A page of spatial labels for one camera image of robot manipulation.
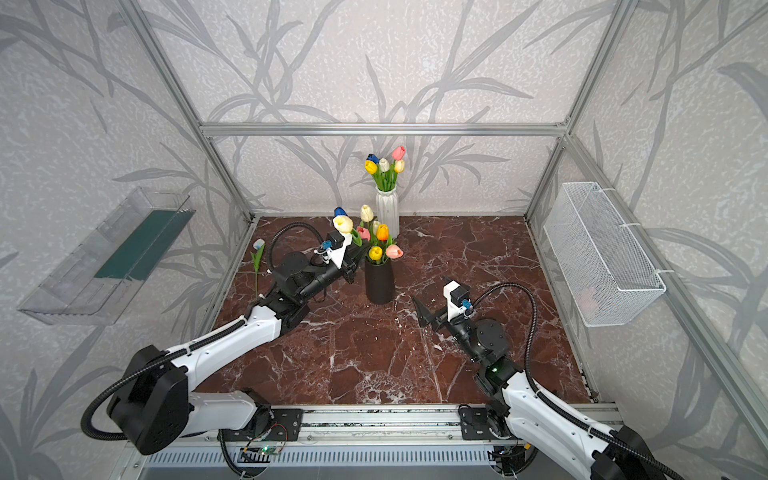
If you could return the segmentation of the aluminium frame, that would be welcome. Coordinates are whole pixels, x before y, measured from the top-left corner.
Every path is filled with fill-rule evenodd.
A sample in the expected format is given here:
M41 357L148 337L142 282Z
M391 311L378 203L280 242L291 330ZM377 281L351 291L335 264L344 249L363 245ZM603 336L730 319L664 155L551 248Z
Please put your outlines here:
M203 152L209 165L224 182L229 193L246 217L253 212L242 191L234 183L232 174L206 135L206 124L194 112L189 96L184 91L178 75L172 67L161 42L155 35L150 21L137 1L121 1L118 4L121 17L127 28L135 35L140 47L148 56L162 83L170 93L173 103L181 111L192 141ZM652 265L667 269L670 262L658 250L649 233L642 229L636 215L615 190L613 182L606 176L595 158L587 151L575 133L578 121L597 88L600 77L605 73L609 60L616 52L620 38L629 26L630 18L637 8L634 1L619 1L613 7L607 29L598 44L586 77L577 94L575 104L565 120L560 123L213 123L210 126L216 136L471 136L471 137L554 137L556 147L548 160L542 179L533 195L531 204L540 203L545 186L558 168L563 154L572 156L582 174L603 188L609 202L617 209L623 220L631 223L640 247L648 255ZM767 399L749 376L736 355L727 347L725 340L715 331L713 324L705 317L690 291L684 286L676 272L671 274L667 284L665 300L680 327L689 338L690 344L710 369L712 376L728 396L733 408L742 417L755 440L767 444Z

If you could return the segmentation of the white orange tulip flower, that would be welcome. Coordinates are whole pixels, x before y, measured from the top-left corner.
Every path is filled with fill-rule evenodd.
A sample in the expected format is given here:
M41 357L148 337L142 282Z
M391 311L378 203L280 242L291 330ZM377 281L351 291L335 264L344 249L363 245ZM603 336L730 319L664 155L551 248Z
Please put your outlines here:
M337 215L333 218L333 226L341 234L343 246L355 245L363 246L363 240L360 232L354 225L353 220L347 215Z

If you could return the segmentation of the clear plastic wall tray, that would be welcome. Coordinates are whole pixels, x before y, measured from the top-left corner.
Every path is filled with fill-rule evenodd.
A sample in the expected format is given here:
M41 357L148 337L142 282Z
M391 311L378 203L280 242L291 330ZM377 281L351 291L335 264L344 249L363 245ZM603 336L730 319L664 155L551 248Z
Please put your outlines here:
M116 323L194 214L188 194L135 188L18 310L46 325Z

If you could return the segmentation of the tulip bouquet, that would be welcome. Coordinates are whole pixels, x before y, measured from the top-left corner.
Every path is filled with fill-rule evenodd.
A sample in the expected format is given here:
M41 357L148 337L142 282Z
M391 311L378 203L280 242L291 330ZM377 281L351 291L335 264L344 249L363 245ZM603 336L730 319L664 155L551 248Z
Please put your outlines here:
M376 220L361 222L352 231L353 240L367 249L365 260L370 265L383 265L404 255L389 227Z

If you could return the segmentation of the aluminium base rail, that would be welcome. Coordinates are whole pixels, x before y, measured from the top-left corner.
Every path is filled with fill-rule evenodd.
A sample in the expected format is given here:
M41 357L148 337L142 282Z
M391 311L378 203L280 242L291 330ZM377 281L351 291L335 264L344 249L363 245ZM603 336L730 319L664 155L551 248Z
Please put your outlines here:
M373 407L308 406L272 410L250 429L231 430L271 441L373 444L452 444L460 441L498 445L529 444L499 434L495 412L486 407L404 405Z

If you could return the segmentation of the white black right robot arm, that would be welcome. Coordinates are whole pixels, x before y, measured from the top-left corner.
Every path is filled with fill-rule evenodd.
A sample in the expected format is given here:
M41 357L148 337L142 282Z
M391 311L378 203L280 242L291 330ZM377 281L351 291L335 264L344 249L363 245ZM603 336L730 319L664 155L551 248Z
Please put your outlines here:
M634 430L616 430L553 397L509 358L502 325L466 314L470 302L449 298L431 312L412 299L419 325L446 330L480 366L475 381L492 399L499 434L531 444L575 479L664 479L659 462Z

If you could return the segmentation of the white ribbed ceramic vase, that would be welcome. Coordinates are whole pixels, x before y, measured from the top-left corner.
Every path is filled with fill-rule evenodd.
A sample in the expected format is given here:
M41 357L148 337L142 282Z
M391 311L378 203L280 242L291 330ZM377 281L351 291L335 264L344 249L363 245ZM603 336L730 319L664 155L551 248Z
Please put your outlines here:
M376 190L376 213L378 221L388 227L390 236L397 238L400 232L400 215L399 196L396 189Z

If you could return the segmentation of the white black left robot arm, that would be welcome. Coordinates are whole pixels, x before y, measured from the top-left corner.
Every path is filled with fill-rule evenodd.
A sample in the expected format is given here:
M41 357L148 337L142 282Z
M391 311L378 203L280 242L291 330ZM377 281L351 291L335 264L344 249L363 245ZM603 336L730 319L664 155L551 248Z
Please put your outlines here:
M268 293L245 315L166 351L149 346L137 352L121 385L109 396L107 414L121 435L141 454L150 455L180 437L250 429L266 422L265 401L249 389L196 389L227 364L289 334L308 315L310 300L336 280L353 282L368 247L331 235L321 246L320 265L293 252L274 270Z

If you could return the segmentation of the pink tulip flower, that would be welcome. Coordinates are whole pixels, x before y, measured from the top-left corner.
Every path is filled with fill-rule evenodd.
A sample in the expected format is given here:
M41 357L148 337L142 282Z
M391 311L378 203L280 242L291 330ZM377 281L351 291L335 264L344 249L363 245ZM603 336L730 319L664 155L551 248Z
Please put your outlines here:
M394 163L397 160L404 160L406 149L404 146L397 147L392 153L391 168L388 176L388 187L390 190L394 190L397 185L398 176L400 173L394 171Z

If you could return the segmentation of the bright yellow tulip flower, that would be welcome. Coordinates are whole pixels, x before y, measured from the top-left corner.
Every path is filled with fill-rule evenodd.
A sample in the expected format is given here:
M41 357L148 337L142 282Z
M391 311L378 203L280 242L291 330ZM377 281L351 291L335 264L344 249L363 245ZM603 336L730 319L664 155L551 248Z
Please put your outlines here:
M376 162L366 160L364 164L365 170L370 174L375 182L376 188L380 191L383 190L383 173L379 170L379 166Z

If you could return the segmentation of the light blue tulip flower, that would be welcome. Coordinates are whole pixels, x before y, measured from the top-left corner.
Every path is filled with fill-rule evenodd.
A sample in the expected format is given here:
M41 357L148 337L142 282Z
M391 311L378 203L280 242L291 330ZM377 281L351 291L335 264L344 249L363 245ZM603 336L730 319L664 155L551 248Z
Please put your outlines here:
M265 240L263 238L257 239L252 247L253 251L251 252L251 263L254 271L254 294L255 296L259 295L259 287L258 287L258 281L259 281L259 271L261 267L262 257L265 250Z

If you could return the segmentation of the black cylindrical vase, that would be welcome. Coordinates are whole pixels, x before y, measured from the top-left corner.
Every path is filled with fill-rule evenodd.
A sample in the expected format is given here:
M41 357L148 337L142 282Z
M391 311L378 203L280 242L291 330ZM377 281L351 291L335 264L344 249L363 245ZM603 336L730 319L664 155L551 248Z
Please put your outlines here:
M364 272L368 300L376 305L391 302L395 296L393 261L386 260L383 263L366 261Z

